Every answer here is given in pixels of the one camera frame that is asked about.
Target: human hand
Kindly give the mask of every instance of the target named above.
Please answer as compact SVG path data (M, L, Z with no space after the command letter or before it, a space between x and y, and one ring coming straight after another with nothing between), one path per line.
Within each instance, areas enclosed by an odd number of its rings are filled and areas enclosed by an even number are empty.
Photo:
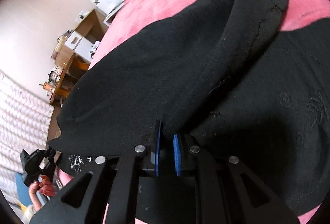
M34 210L36 211L39 211L42 208L42 205L36 195L37 191L46 196L55 196L54 187L52 186L48 176L42 175L41 179L41 182L35 181L29 187L29 196L33 203Z

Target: metal screw head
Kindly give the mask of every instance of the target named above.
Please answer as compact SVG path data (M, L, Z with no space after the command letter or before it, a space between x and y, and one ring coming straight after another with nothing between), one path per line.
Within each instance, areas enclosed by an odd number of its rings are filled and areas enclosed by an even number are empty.
M135 150L135 152L137 152L137 153L141 153L141 152L143 152L143 151L146 150L146 147L143 146L143 145L138 145L138 146L136 146L136 147L134 148L134 150Z
M96 159L95 159L95 162L96 162L98 165L103 164L105 161L106 161L106 158L105 158L104 156L99 156L99 157L96 157Z
M240 161L240 160L239 160L236 156L231 156L231 157L229 157L229 162L230 162L231 164L236 165L236 164L238 164L239 161Z
M199 148L199 146L191 146L190 147L190 152L192 153L199 153L201 149Z

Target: black metal bracket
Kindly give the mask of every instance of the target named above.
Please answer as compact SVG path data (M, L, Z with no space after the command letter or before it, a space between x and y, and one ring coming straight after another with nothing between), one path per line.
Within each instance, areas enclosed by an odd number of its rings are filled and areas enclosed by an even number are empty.
M55 172L54 156L56 151L49 147L47 150L37 149L32 154L28 154L23 150L20 154L21 163L23 166L24 173L22 180L26 186L30 186L40 175L47 175L52 182ZM43 159L47 160L45 167L40 168L40 164Z
M158 175L160 137L161 123L157 122L152 145L138 145L121 156L97 157L30 223L134 223L139 177ZM216 159L197 146L192 137L177 138L179 174L196 179L197 224L299 223L293 212L237 157Z

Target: white quilted fabric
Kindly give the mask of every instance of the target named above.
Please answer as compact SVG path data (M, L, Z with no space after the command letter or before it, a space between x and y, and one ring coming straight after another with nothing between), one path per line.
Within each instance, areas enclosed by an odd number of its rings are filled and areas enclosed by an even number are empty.
M35 97L0 71L0 189L18 204L15 174L22 173L19 154L45 149L54 107Z

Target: wooden table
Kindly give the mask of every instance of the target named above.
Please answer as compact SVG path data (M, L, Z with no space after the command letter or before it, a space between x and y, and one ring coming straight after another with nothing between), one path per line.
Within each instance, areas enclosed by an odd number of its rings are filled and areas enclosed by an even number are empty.
M55 90L54 90L54 93L52 94L52 98L50 99L49 104L52 105L54 103L55 96L57 96L57 95L60 95L60 96L63 96L63 97L68 96L69 93L67 91L65 91L64 89L61 89L61 85L62 85L62 82L63 82L64 78L67 77L66 73L68 72L74 58L75 58L75 54L72 54L69 61L65 64L65 66L63 68L63 71L62 71L62 74L60 76L60 80L55 84Z

